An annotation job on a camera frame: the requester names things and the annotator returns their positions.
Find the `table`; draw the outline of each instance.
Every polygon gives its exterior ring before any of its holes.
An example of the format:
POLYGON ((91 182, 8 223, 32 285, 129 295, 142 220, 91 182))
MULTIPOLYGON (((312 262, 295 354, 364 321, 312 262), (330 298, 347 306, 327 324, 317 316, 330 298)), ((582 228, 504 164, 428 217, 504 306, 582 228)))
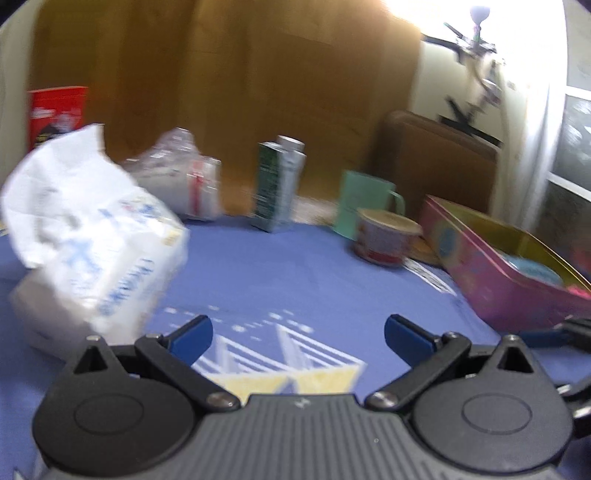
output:
MULTIPOLYGON (((263 393, 353 391, 360 399, 408 366, 383 338, 391 313, 437 334, 462 333, 474 343, 498 335, 478 319, 451 278, 434 288, 407 269, 386 270, 357 258, 328 227, 296 224, 268 234, 240 217, 189 225, 189 260, 147 325, 168 333, 206 313, 215 339, 195 368, 245 399, 263 393)), ((30 423, 61 362, 28 347, 8 295, 25 275, 0 238, 0 480, 17 468, 30 479, 35 448, 30 423)), ((591 355, 572 349, 538 352, 556 381, 591 372, 591 355)), ((591 472, 591 443, 574 442, 561 464, 569 480, 591 472)))

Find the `bright light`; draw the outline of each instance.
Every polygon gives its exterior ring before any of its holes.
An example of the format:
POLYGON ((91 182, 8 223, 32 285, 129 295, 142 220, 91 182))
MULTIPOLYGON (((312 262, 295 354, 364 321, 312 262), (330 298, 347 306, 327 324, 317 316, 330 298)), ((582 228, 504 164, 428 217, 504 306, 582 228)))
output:
POLYGON ((472 38, 474 22, 470 7, 487 5, 489 18, 482 23, 482 39, 494 43, 508 66, 525 72, 536 69, 552 42, 553 21, 547 10, 532 7, 531 0, 382 0, 396 16, 413 23, 431 37, 454 41, 447 22, 472 38))

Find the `white curtain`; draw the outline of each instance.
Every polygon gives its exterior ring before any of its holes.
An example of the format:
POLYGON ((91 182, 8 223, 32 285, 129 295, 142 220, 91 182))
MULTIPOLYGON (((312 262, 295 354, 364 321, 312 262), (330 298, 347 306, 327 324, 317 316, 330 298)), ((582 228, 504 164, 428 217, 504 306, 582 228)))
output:
POLYGON ((547 0, 529 27, 536 49, 530 65, 530 92, 525 116, 523 148, 510 166, 506 190, 507 218, 525 230, 535 228, 548 174, 554 163, 562 126, 567 80, 567 38, 561 0, 547 0))

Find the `red box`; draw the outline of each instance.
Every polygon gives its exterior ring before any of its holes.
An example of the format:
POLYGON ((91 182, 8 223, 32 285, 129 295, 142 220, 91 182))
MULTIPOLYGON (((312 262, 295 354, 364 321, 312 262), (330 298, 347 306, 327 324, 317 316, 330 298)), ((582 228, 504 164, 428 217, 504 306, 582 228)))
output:
POLYGON ((87 90, 88 87, 60 87, 29 92, 29 151, 51 138, 82 127, 87 90))

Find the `white plastic bag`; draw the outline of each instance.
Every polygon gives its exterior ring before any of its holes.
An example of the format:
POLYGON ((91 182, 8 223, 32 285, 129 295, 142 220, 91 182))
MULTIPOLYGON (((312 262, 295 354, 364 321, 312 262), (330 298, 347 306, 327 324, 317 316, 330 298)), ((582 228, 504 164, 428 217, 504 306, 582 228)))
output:
POLYGON ((188 230, 108 159, 100 125, 25 157, 2 190, 2 215, 33 269, 12 305, 29 343, 63 359, 90 334, 133 343, 186 260, 188 230))

